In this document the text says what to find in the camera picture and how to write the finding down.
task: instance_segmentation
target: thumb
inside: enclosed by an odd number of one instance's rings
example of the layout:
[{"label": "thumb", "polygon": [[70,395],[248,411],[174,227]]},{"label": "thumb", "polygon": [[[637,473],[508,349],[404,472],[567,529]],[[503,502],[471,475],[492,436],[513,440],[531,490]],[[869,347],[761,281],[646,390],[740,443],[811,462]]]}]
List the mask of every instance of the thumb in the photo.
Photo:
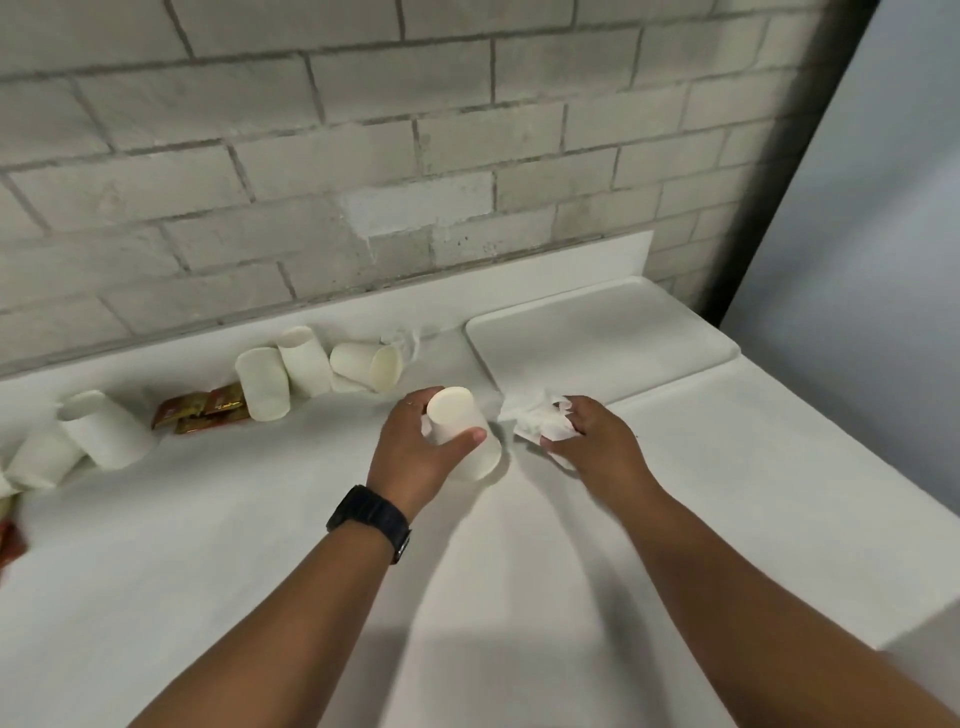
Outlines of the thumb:
[{"label": "thumb", "polygon": [[453,470],[460,464],[461,460],[476,450],[488,436],[487,430],[483,427],[471,427],[449,442],[440,445],[437,448],[437,454],[446,468]]}]

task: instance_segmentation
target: brown wrapper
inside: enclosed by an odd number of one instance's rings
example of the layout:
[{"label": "brown wrapper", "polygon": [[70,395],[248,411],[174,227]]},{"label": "brown wrapper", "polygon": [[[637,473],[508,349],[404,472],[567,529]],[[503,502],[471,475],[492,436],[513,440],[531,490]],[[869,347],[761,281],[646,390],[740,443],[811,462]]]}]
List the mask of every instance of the brown wrapper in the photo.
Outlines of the brown wrapper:
[{"label": "brown wrapper", "polygon": [[172,425],[184,417],[195,417],[201,414],[204,411],[208,396],[207,392],[191,392],[188,395],[180,395],[167,400],[156,409],[154,420],[150,423],[150,429]]},{"label": "brown wrapper", "polygon": [[229,412],[247,404],[243,396],[243,387],[235,381],[225,387],[220,387],[206,396],[204,409],[200,414],[214,415],[220,412]]},{"label": "brown wrapper", "polygon": [[242,404],[238,409],[231,409],[228,412],[184,418],[177,422],[177,427],[174,429],[174,432],[178,435],[187,435],[191,432],[201,432],[213,427],[241,423],[249,418],[250,412],[247,409],[247,405]]}]

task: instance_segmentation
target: forearm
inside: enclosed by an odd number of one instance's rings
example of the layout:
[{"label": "forearm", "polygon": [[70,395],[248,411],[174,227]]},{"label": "forearm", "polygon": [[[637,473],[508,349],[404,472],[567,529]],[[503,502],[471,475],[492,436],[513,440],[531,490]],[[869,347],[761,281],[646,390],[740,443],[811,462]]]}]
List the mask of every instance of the forearm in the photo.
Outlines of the forearm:
[{"label": "forearm", "polygon": [[653,476],[615,513],[711,684],[744,728],[957,726],[880,655],[769,579]]},{"label": "forearm", "polygon": [[343,524],[132,728],[315,726],[393,555],[375,529]]}]

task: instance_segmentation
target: black watch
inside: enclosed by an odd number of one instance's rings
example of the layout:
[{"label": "black watch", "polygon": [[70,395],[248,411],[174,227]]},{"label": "black watch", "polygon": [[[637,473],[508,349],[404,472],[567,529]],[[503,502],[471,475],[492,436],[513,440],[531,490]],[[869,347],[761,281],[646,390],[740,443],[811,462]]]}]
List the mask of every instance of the black watch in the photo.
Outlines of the black watch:
[{"label": "black watch", "polygon": [[373,526],[394,545],[393,564],[400,560],[407,544],[410,543],[410,524],[400,510],[386,498],[374,493],[370,488],[354,485],[340,501],[340,505],[326,522],[329,533],[345,521],[357,521]]}]

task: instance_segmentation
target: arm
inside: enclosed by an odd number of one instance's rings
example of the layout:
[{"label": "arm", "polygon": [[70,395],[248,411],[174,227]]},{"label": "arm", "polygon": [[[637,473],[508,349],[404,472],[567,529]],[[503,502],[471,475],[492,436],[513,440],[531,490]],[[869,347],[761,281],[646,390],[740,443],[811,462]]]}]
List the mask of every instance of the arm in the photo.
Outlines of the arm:
[{"label": "arm", "polygon": [[627,425],[570,398],[584,435],[543,445],[630,535],[670,617],[743,728],[957,728],[940,702],[756,569],[667,494]]},{"label": "arm", "polygon": [[[483,441],[468,430],[435,448],[420,416],[442,387],[397,404],[383,425],[367,487],[411,522],[450,471]],[[375,528],[328,534],[255,610],[163,691],[132,728],[315,726],[394,557]]]}]

